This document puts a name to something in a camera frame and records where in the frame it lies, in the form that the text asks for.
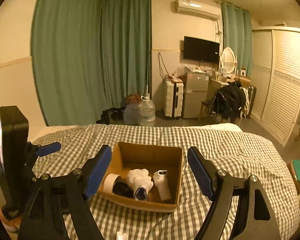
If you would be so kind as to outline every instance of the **luggage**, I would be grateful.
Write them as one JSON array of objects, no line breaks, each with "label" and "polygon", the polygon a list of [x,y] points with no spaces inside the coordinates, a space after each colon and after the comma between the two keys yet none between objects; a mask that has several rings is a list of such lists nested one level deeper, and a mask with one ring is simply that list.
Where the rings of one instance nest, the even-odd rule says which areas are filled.
[{"label": "luggage", "polygon": [[172,118],[181,116],[183,83],[165,80],[164,90],[164,115]]},{"label": "luggage", "polygon": [[248,96],[249,96],[249,113],[246,115],[246,117],[250,117],[251,111],[253,108],[254,98],[256,97],[257,88],[256,87],[249,87],[248,89]]}]

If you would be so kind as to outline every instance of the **mini fridge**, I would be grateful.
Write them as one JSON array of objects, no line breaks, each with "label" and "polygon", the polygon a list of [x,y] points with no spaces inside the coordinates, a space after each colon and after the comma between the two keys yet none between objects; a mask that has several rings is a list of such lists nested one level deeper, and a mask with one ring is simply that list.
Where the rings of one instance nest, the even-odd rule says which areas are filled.
[{"label": "mini fridge", "polygon": [[182,118],[198,118],[201,101],[205,101],[208,92],[209,75],[187,71],[184,78]]}]

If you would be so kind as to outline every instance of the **cardboard box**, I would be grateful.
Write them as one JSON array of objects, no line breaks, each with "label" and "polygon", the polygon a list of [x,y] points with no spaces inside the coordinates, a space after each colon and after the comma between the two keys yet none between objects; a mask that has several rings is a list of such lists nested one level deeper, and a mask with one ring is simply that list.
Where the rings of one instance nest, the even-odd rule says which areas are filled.
[{"label": "cardboard box", "polygon": [[116,204],[139,210],[173,212],[177,208],[183,169],[181,148],[118,142],[112,150],[111,163],[103,180],[108,174],[114,173],[120,175],[125,181],[128,171],[133,169],[147,169],[151,177],[158,170],[167,170],[171,199],[161,201],[155,185],[148,193],[149,201],[137,201],[133,198],[103,192],[103,181],[98,193]]},{"label": "cardboard box", "polygon": [[235,75],[235,80],[240,80],[242,86],[250,86],[251,84],[251,78]]}]

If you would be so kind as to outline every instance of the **white wardrobe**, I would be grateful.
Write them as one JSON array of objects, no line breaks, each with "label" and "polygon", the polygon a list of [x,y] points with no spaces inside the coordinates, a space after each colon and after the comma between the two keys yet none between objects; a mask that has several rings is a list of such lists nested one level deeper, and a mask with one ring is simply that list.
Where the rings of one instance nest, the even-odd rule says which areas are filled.
[{"label": "white wardrobe", "polygon": [[251,85],[257,88],[251,117],[283,146],[300,111],[300,29],[253,30]]}]

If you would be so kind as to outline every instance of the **green object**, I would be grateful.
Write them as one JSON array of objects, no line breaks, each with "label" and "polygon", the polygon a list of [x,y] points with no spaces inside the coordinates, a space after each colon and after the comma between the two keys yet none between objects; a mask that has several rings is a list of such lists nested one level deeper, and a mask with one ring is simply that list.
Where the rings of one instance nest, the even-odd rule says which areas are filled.
[{"label": "green object", "polygon": [[292,164],[297,175],[297,180],[300,182],[300,160],[293,160]]},{"label": "green object", "polygon": [[237,69],[246,69],[247,76],[252,70],[252,28],[248,11],[234,8],[233,4],[221,3],[223,17],[223,48],[230,47],[237,56]]},{"label": "green object", "polygon": [[151,0],[37,0],[31,56],[47,125],[94,124],[151,80]]},{"label": "green object", "polygon": [[102,0],[101,12],[106,98],[119,108],[127,95],[145,93],[151,73],[151,0]]}]

